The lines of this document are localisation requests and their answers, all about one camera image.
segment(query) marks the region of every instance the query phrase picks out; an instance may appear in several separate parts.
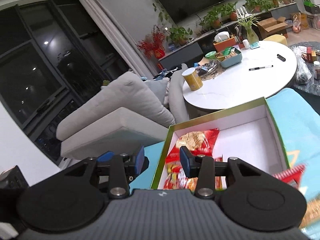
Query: yellow canister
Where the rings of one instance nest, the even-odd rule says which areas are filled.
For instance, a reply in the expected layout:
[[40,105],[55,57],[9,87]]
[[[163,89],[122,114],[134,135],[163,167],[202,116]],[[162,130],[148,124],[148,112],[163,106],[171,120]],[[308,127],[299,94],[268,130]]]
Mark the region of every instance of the yellow canister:
[[203,86],[201,78],[198,76],[194,67],[188,68],[182,73],[192,91],[196,91]]

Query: white round table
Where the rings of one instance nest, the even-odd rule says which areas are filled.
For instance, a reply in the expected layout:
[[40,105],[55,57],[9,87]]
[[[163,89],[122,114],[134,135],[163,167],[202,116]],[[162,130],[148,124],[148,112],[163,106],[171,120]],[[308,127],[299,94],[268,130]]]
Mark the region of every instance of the white round table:
[[[183,96],[191,105],[202,109],[225,109],[257,98],[268,98],[292,79],[297,60],[287,46],[274,41],[259,41],[260,48],[241,49],[242,61],[214,79],[203,81],[199,90],[191,91],[186,82]],[[285,57],[282,62],[277,54]],[[249,71],[249,68],[273,67]]]

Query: glass vase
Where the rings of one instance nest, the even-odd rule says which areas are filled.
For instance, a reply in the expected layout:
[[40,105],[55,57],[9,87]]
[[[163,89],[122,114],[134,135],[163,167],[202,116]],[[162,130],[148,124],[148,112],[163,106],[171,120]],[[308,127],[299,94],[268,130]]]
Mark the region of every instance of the glass vase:
[[259,37],[254,32],[254,30],[251,28],[251,26],[249,28],[246,28],[246,31],[247,31],[247,40],[248,40],[248,42],[250,44],[250,47],[251,47],[251,45],[259,42]]

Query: gray textured grip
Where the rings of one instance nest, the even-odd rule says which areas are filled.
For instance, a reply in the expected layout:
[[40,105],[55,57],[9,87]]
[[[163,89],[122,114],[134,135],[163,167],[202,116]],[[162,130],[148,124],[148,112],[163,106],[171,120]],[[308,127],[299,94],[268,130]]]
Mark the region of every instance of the gray textured grip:
[[92,224],[78,231],[49,235],[27,229],[19,240],[304,240],[298,228],[260,233],[243,228],[211,200],[189,190],[135,190],[112,201]]

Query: metal screw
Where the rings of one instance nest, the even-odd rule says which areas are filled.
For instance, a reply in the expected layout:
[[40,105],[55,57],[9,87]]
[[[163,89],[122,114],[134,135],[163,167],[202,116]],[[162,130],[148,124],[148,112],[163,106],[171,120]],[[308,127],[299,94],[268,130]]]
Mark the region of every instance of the metal screw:
[[207,187],[203,187],[198,190],[198,194],[203,197],[208,197],[213,194],[213,190]]
[[122,196],[126,193],[126,190],[122,187],[114,187],[110,190],[110,193],[114,196]]

